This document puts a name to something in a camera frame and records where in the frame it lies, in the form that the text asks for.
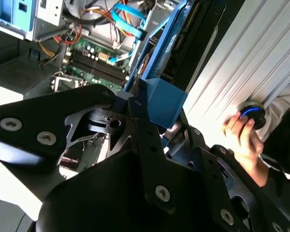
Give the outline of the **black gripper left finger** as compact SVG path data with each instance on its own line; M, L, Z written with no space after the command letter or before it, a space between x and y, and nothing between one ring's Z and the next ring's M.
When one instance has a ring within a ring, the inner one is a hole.
M149 120L147 83L133 85L127 99L91 85L0 106L0 162L47 176L70 146L98 133L110 134L108 156L131 151L140 162L145 196L171 213L164 186L167 159L159 131Z

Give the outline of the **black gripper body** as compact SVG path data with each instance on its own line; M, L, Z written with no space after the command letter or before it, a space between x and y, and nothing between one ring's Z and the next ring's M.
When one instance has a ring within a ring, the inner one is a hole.
M170 164L164 185L169 192ZM123 151L56 186L45 199L39 232L173 232L170 216L145 196L139 159Z

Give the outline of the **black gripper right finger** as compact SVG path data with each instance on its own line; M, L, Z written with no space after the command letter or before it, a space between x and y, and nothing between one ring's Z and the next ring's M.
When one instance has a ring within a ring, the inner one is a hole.
M170 201L175 205L172 231L290 232L290 220L230 152L220 145L208 148L184 115L166 137Z

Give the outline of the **person hand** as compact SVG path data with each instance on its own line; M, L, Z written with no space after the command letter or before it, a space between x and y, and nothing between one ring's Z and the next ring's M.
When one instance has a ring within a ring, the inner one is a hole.
M237 112L222 126L222 132L234 152L235 159L247 170L256 167L258 157L263 151L263 142L256 134L254 124L253 119L242 117Z

